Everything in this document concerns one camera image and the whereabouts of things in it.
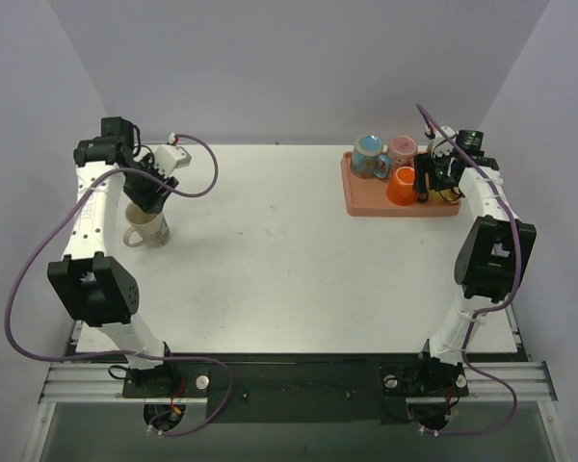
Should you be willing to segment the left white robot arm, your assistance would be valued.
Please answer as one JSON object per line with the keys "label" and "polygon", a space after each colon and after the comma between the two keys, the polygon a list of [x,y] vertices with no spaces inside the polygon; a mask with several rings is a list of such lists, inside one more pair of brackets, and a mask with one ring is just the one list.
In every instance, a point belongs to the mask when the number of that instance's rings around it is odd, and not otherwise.
{"label": "left white robot arm", "polygon": [[77,200],[71,234],[61,260],[47,276],[69,315],[109,337],[133,371],[146,371],[144,384],[155,395],[173,393],[176,368],[163,363],[166,345],[139,315],[136,279],[112,254],[118,202],[126,194],[149,214],[161,212],[172,173],[191,162],[184,149],[163,144],[136,160],[135,125],[119,116],[104,117],[99,136],[80,141],[74,150]]}

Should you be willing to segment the orange mug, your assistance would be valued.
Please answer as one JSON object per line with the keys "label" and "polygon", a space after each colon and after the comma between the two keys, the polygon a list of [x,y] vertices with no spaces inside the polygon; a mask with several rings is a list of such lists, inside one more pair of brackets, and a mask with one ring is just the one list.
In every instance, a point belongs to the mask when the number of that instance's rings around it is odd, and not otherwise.
{"label": "orange mug", "polygon": [[416,191],[413,188],[415,171],[413,167],[397,167],[386,189],[386,197],[393,204],[409,206],[416,201]]}

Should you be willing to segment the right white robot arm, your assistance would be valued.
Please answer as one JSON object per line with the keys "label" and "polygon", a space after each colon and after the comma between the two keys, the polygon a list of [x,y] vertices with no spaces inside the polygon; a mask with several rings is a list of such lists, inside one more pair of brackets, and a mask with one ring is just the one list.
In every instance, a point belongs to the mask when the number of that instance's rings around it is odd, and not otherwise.
{"label": "right white robot arm", "polygon": [[417,201],[468,206],[473,224],[454,265],[457,295],[442,325],[426,342],[429,360],[411,369],[413,387],[431,394],[446,380],[441,365],[457,366],[486,315],[501,310],[519,288],[537,230],[521,221],[503,192],[495,159],[482,149],[484,134],[432,128],[430,143],[413,161]]}

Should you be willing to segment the cream floral mug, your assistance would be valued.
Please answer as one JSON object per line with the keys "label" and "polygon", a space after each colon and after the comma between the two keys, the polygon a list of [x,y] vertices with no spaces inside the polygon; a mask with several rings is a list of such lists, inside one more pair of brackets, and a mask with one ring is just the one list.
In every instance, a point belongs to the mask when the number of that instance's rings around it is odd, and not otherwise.
{"label": "cream floral mug", "polygon": [[170,241],[171,231],[163,212],[146,213],[135,203],[129,203],[124,212],[129,224],[122,241],[127,247],[142,245],[160,248]]}

